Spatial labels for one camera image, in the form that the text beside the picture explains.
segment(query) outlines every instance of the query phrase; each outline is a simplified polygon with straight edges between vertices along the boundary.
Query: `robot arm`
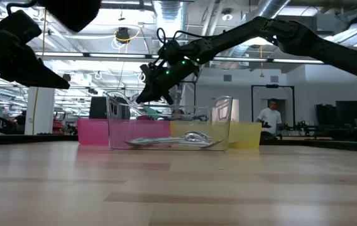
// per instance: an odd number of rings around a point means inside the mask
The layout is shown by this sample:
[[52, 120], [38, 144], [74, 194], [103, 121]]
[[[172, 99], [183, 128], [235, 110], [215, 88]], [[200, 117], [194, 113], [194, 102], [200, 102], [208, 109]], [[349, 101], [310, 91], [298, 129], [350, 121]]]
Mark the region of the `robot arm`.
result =
[[0, 78], [27, 87], [68, 89], [69, 83], [44, 66], [27, 43], [41, 35], [41, 28], [22, 10], [36, 4], [46, 7], [68, 29], [78, 32], [97, 15], [101, 0], [31, 0], [29, 3], [9, 3], [8, 17], [0, 21]]
[[[261, 37], [278, 46], [283, 52], [312, 57], [357, 76], [357, 51], [324, 40], [295, 21], [256, 17], [248, 23], [217, 36], [204, 37], [180, 46], [175, 40], [167, 42], [159, 51], [163, 60], [142, 65], [146, 85], [137, 102], [159, 100], [164, 97], [173, 104], [168, 91], [191, 73], [197, 75], [198, 66], [212, 60], [218, 53], [252, 38]], [[168, 62], [171, 67], [162, 67]]]

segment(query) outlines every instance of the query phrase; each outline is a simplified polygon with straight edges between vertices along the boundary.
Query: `wooden surface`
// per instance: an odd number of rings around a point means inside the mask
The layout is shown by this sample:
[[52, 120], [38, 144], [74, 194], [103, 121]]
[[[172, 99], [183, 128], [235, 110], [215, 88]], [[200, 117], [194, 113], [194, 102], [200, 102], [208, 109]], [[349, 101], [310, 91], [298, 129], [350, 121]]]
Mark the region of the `wooden surface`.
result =
[[0, 225], [357, 225], [357, 152], [0, 146]]

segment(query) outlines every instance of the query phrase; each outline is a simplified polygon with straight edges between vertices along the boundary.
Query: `pillar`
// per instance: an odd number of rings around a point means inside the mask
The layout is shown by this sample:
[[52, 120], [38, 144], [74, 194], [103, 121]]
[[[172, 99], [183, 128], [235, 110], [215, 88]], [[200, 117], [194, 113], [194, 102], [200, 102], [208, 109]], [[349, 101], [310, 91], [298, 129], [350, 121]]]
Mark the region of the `pillar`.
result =
[[[45, 62], [45, 65], [52, 69], [48, 62]], [[38, 87], [29, 88], [25, 135], [53, 133], [54, 95], [55, 89]]]

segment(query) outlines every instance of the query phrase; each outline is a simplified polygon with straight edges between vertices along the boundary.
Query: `computer monitor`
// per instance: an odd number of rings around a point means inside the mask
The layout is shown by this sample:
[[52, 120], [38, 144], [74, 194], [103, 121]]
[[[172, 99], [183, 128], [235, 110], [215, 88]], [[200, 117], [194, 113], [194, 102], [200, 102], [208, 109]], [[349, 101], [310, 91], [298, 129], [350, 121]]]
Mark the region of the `computer monitor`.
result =
[[351, 124], [356, 127], [357, 101], [337, 101], [336, 111], [341, 124]]

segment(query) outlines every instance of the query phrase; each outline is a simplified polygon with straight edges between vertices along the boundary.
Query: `man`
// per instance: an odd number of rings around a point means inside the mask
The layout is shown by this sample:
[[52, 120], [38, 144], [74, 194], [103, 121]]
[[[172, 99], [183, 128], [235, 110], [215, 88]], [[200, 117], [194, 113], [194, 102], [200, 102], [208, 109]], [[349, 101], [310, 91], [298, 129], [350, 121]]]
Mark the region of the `man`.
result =
[[282, 120], [280, 118], [280, 113], [278, 109], [278, 100], [270, 99], [268, 101], [269, 108], [263, 109], [257, 118], [257, 122], [267, 122], [270, 128], [263, 128], [262, 131], [271, 133], [272, 135], [277, 134], [277, 128], [282, 126]]
[[18, 123], [16, 130], [20, 134], [24, 134], [25, 133], [25, 123], [26, 123], [26, 111], [23, 110], [22, 114], [20, 116], [15, 117], [15, 120], [16, 120], [16, 123]]

